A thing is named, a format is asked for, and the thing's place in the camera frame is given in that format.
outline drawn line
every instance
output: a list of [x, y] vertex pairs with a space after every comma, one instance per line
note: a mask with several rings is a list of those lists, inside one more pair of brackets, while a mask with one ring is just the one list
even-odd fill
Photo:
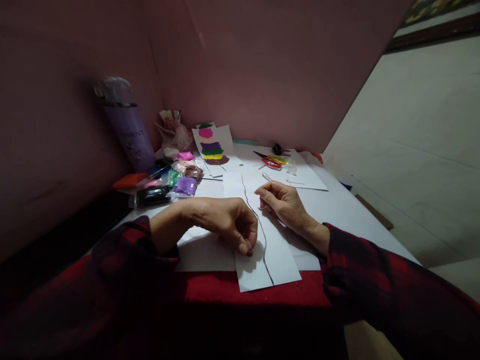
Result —
[[270, 278], [271, 284], [275, 285], [274, 280], [272, 279], [272, 276], [270, 275], [270, 271], [269, 271], [269, 268], [267, 266], [267, 263], [265, 262], [265, 253], [267, 252], [267, 237], [265, 236], [264, 227], [262, 226], [262, 222], [260, 221], [260, 217], [257, 215], [257, 213], [255, 212], [253, 207], [250, 206], [249, 198], [247, 197], [247, 188], [245, 187], [245, 184], [244, 184], [244, 177], [243, 177], [242, 174], [240, 174], [240, 177], [241, 177], [241, 184], [243, 185], [243, 190], [245, 191], [246, 204], [248, 205], [250, 210], [253, 211], [256, 218], [258, 219], [258, 223], [260, 224], [261, 232], [263, 233], [263, 238], [265, 239], [265, 246], [263, 247], [263, 256], [262, 256], [263, 265], [265, 265], [265, 269], [266, 269], [266, 272], [268, 273], [268, 277]]

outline wooden frame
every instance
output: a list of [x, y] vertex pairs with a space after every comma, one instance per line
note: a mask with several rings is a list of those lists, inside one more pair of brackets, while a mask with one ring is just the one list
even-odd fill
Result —
[[455, 38], [480, 35], [480, 12], [444, 22], [432, 27], [394, 37], [385, 54], [409, 50], [428, 43], [452, 41]]

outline plaid shirt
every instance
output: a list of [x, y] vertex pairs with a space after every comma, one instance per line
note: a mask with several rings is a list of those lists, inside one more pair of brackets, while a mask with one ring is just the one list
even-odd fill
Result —
[[[361, 314], [406, 359], [478, 355], [478, 303], [427, 269], [325, 225], [323, 290], [334, 307]], [[175, 250], [158, 256], [147, 216], [122, 224], [0, 320], [0, 357], [103, 352], [115, 341], [110, 333], [128, 328], [132, 298], [152, 284], [168, 286]]]

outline hand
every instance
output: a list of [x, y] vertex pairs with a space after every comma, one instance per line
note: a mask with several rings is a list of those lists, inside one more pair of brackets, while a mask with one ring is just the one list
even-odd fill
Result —
[[242, 255], [253, 255], [258, 220], [239, 197], [194, 197], [167, 207], [150, 219], [152, 240], [158, 252], [171, 249], [192, 226], [218, 234]]
[[327, 255], [330, 230], [311, 217], [300, 200], [297, 189], [278, 181], [260, 186], [260, 208], [265, 206], [286, 226], [311, 243], [321, 254]]
[[269, 181], [260, 186], [255, 194], [260, 195], [260, 208], [265, 206], [285, 225], [299, 234], [315, 225], [316, 221], [305, 211], [297, 189], [278, 181]]

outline framed picture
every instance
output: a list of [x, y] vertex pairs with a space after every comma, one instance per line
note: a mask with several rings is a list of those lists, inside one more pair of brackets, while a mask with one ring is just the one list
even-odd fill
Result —
[[480, 0], [417, 0], [385, 53], [480, 35]]

